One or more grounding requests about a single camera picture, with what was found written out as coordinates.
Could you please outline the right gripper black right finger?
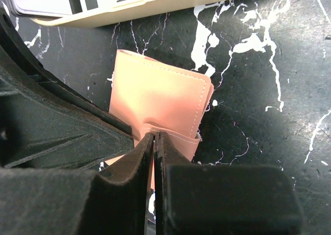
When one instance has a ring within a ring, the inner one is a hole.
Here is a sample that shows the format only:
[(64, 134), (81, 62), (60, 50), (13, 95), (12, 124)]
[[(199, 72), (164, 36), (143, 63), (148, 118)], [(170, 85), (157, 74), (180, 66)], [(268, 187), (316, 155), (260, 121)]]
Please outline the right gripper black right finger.
[(301, 234), (288, 177), (256, 165), (194, 165), (167, 133), (154, 144), (157, 234)]

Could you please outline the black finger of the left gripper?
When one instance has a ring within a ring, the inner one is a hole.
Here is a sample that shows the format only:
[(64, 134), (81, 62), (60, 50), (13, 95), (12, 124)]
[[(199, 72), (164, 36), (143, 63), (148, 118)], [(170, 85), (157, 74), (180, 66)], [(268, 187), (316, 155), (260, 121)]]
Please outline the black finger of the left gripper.
[(42, 63), (24, 44), (4, 8), (1, 8), (1, 47), (25, 74), (42, 88), (131, 136), (131, 126), (89, 102), (88, 99), (61, 82), (43, 67)]
[(126, 132), (51, 94), (1, 51), (2, 168), (88, 168), (132, 148)]

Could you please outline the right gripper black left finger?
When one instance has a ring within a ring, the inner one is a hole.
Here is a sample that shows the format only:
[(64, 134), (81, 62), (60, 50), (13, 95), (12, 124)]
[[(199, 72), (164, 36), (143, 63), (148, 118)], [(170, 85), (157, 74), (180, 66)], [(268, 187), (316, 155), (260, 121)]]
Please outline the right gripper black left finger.
[(1, 234), (145, 234), (153, 140), (100, 172), (1, 170)]

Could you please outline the pink leather card holder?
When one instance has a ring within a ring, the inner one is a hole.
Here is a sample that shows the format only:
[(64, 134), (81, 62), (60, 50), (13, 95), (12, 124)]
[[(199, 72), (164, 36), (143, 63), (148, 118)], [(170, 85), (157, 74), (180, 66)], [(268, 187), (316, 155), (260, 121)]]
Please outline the pink leather card holder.
[(205, 74), (117, 50), (109, 113), (131, 126), (135, 145), (148, 132), (166, 132), (175, 148), (191, 161), (213, 92)]

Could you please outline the beige wooden tray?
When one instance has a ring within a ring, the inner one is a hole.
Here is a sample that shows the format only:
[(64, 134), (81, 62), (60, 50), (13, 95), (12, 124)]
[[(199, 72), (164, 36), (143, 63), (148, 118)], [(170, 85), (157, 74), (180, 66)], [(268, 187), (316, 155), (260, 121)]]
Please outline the beige wooden tray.
[(57, 19), (32, 18), (41, 26), (95, 28), (226, 0), (126, 0)]

